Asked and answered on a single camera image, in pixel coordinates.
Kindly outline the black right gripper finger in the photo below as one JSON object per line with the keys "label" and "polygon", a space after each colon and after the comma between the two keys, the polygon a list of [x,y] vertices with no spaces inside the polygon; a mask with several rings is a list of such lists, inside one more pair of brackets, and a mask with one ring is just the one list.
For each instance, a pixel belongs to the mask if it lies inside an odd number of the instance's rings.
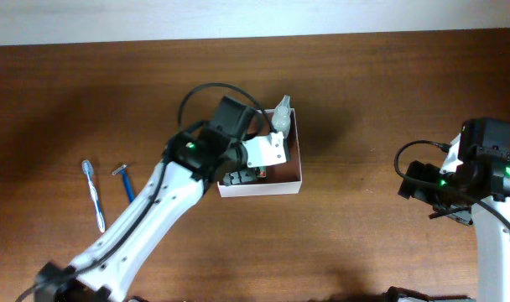
{"label": "black right gripper finger", "polygon": [[[419,162],[413,161],[412,163],[409,164],[405,175],[408,177],[411,177],[411,178],[415,178],[418,171],[419,171]],[[412,196],[412,194],[415,192],[415,190],[416,190],[416,186],[413,183],[411,183],[407,180],[403,180],[399,189],[398,189],[398,195],[405,199],[409,199]]]}
{"label": "black right gripper finger", "polygon": [[434,213],[429,214],[429,219],[436,219],[443,216],[448,216],[453,220],[468,220],[469,219],[469,208],[468,207],[451,207],[448,209],[437,209]]}

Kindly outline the clear spray bottle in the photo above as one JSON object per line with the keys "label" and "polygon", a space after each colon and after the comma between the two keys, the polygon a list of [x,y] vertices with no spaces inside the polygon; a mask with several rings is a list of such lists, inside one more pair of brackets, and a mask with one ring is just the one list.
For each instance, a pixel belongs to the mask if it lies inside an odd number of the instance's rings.
{"label": "clear spray bottle", "polygon": [[291,107],[289,95],[284,95],[282,101],[275,107],[271,122],[273,128],[277,132],[281,132],[284,138],[288,137],[291,127]]}

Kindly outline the blue disposable razor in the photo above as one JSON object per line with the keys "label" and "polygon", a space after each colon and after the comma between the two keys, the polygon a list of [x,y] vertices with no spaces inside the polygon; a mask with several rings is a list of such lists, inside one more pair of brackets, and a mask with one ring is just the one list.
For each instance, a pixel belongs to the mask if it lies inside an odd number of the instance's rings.
{"label": "blue disposable razor", "polygon": [[119,167],[112,171],[112,175],[121,175],[124,190],[127,195],[128,203],[131,204],[135,199],[135,194],[131,185],[131,181],[128,177],[127,164],[121,164]]}

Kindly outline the green soap packet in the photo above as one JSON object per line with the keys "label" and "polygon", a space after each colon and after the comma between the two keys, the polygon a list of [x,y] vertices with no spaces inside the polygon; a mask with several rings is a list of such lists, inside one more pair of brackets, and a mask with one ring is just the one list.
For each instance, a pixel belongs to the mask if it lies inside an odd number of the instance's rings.
{"label": "green soap packet", "polygon": [[266,178],[267,177],[267,172],[266,172],[265,167],[257,167],[256,173],[257,173],[258,178]]}

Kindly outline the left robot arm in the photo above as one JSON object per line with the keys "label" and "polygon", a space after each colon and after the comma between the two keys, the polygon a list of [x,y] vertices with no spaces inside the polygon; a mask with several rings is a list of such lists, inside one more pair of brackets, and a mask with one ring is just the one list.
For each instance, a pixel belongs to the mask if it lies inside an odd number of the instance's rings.
{"label": "left robot arm", "polygon": [[124,301],[168,230],[209,187],[247,164],[257,110],[225,96],[211,120],[179,130],[132,204],[65,268],[47,263],[29,290],[35,301]]}

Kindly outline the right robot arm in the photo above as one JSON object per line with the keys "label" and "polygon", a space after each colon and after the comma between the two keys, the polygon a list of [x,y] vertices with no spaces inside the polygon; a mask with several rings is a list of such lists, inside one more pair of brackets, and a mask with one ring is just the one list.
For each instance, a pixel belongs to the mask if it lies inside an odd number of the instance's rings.
{"label": "right robot arm", "polygon": [[430,205],[430,218],[448,217],[474,227],[478,300],[510,301],[510,125],[480,117],[462,123],[440,167],[413,161],[396,169],[398,193]]}

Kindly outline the white cardboard box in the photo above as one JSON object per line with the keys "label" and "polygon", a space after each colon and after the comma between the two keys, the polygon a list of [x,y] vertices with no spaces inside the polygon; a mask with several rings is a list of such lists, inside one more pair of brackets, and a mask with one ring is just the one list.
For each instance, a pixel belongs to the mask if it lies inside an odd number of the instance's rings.
{"label": "white cardboard box", "polygon": [[302,185],[302,164],[295,109],[291,109],[291,128],[287,138],[290,159],[287,163],[266,168],[267,177],[258,182],[243,185],[218,184],[221,197],[298,194]]}

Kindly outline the blue white toothbrush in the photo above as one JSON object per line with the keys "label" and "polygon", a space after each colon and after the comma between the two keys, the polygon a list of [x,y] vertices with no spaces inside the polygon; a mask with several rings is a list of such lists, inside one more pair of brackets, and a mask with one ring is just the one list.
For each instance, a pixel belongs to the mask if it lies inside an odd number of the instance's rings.
{"label": "blue white toothbrush", "polygon": [[81,167],[82,167],[83,173],[85,174],[85,176],[87,178],[87,184],[89,187],[91,200],[92,200],[94,208],[95,208],[96,222],[97,222],[98,229],[99,229],[100,233],[104,233],[106,230],[106,223],[105,223],[105,219],[102,214],[102,211],[101,211],[98,192],[96,190],[96,187],[95,187],[95,185],[93,183],[93,179],[92,179],[93,175],[94,175],[93,167],[91,165],[91,162],[87,159],[82,161]]}

